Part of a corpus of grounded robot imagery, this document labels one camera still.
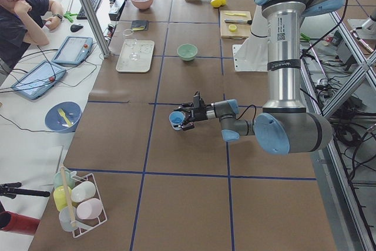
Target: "wine glass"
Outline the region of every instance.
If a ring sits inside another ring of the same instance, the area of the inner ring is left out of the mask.
[[[137,39],[133,33],[134,31],[132,29],[125,29],[123,31],[123,37],[124,37],[126,46],[132,49],[132,52],[129,54],[129,59],[135,61],[135,60],[140,59],[140,55],[135,51],[135,46],[137,45]]]

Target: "black shirt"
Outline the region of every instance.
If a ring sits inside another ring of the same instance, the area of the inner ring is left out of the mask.
[[[43,27],[41,16],[46,14],[48,0],[26,0],[32,7],[29,16]],[[8,10],[0,6],[0,58],[13,69],[30,44],[23,42],[27,29],[22,21]]]

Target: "red cylinder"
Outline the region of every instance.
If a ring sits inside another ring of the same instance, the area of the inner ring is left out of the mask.
[[[23,235],[34,235],[40,220],[12,212],[0,213],[0,230],[4,232],[21,233]]]

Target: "man's arm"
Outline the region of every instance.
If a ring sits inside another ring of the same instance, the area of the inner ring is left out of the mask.
[[[59,14],[61,17],[63,16],[63,6],[55,0],[48,1],[48,11],[51,11],[52,14]],[[46,23],[46,27],[50,31],[56,29],[61,23],[61,19],[58,16],[52,16],[46,20],[50,22]]]
[[[48,38],[40,26],[28,15],[31,10],[30,4],[25,0],[18,0],[15,4],[14,11],[25,25],[28,32],[23,38],[24,42],[36,44],[36,45],[47,45],[49,43]]]

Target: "wooden stick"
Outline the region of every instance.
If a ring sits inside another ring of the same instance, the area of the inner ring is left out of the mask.
[[[75,212],[73,211],[71,196],[69,194],[68,185],[66,184],[66,176],[65,176],[64,166],[60,167],[60,174],[61,174],[61,179],[63,180],[65,200],[66,200],[66,203],[68,204],[70,223],[71,223],[72,227],[76,227]]]

